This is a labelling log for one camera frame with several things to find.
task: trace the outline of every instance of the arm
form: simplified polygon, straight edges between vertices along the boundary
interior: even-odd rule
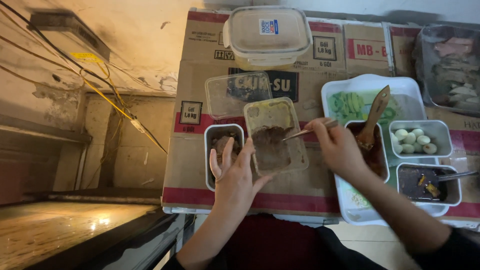
[[[235,164],[231,164],[233,142],[231,138],[225,145],[222,170],[215,150],[210,152],[210,168],[216,179],[215,203],[206,220],[177,254],[178,262],[186,270],[207,267],[235,232],[257,192],[272,179],[265,176],[252,182],[250,160],[255,148],[251,138],[247,139]]]
[[[305,129],[315,131],[325,163],[370,201],[406,249],[412,253],[427,253],[442,247],[451,234],[451,228],[385,185],[367,167],[350,130],[337,126],[327,131],[322,121],[315,119]]]

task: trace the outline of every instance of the wire clip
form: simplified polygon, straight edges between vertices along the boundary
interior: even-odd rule
[[[134,127],[136,127],[141,133],[145,133],[145,129],[138,119],[133,119],[130,121]]]

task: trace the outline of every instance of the shirt sleeve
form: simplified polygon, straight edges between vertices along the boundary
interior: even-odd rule
[[[428,254],[411,254],[423,270],[479,269],[480,245],[453,229],[447,242]]]
[[[183,266],[177,260],[177,255],[170,258],[167,263],[162,267],[162,270],[185,270]]]

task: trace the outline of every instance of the plastic lid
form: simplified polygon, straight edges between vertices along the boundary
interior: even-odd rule
[[[228,20],[230,43],[243,53],[282,53],[307,49],[312,34],[305,14],[281,6],[241,7]]]
[[[205,90],[213,119],[243,116],[243,107],[248,103],[272,98],[264,71],[213,77],[205,81]]]

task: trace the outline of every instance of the yellow sticker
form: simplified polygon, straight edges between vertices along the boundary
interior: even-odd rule
[[[95,54],[92,53],[71,52],[70,54],[82,62],[103,63],[100,58],[98,58]]]

